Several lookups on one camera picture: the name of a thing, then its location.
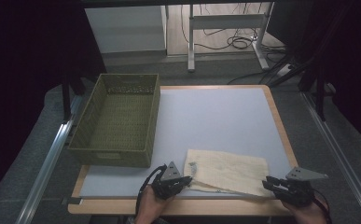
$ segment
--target beige cloth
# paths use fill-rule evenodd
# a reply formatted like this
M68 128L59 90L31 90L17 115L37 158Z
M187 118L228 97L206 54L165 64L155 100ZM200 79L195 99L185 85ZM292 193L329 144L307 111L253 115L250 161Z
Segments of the beige cloth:
M268 164L263 158L189 149L184 175L193 178L189 189L271 196L262 187L261 180L268 175Z

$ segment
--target gray carpet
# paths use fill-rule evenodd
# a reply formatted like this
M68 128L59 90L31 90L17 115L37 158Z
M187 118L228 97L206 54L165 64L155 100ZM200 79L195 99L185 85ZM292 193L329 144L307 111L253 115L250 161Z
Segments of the gray carpet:
M260 72L256 59L197 61L195 73L187 72L186 62L108 65L107 70L110 73L158 73L161 85L225 85L236 77ZM261 75L251 75L232 84L257 84L260 80ZM88 87L85 103L93 83L87 79L83 81ZM298 81L299 77L294 77L271 91L299 165L330 176L328 180L317 180L312 184L328 198L334 223L361 224L358 201L312 120L308 107L296 91ZM329 98L325 107L327 124L361 179L361 135ZM61 122L62 95L59 87L47 93L44 110L35 128L0 184L0 224L14 223L18 217ZM90 222L88 215L77 216L67 212L66 199L71 196L80 166L66 150L62 151L32 223Z

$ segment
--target human hand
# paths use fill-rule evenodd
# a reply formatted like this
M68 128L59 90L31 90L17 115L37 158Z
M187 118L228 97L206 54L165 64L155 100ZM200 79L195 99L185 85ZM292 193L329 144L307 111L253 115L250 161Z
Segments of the human hand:
M326 209L327 204L317 199ZM296 207L292 204L282 202L283 206L290 210L298 224L326 224L325 213L315 203L307 207Z
M134 220L135 224L150 224L157 219L165 207L174 199L171 197L167 200L162 200L155 196L154 190L150 185L147 185L143 191L142 199L140 201L139 211Z

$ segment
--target wicker basket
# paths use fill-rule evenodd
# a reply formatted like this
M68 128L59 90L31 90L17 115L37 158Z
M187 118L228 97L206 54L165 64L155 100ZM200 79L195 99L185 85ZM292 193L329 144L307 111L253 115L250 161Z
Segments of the wicker basket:
M68 149L82 164L149 167L159 104L158 75L102 74Z

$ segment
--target wooden border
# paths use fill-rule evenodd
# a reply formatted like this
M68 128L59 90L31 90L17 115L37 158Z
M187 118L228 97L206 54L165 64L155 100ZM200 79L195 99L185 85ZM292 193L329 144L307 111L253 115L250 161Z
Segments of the wooden border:
M261 88L270 106L276 128L282 139L285 154L290 166L298 166L293 149L280 119L279 112L273 101L270 89L265 85L230 85L230 86L162 86L162 90L190 90L190 89L239 89ZM79 198L81 187L89 170L83 165L79 173L72 197ZM135 199L83 199L80 204L69 204L68 211L72 214L92 215L133 215ZM163 216L290 216L279 200L264 199L175 199L162 213Z

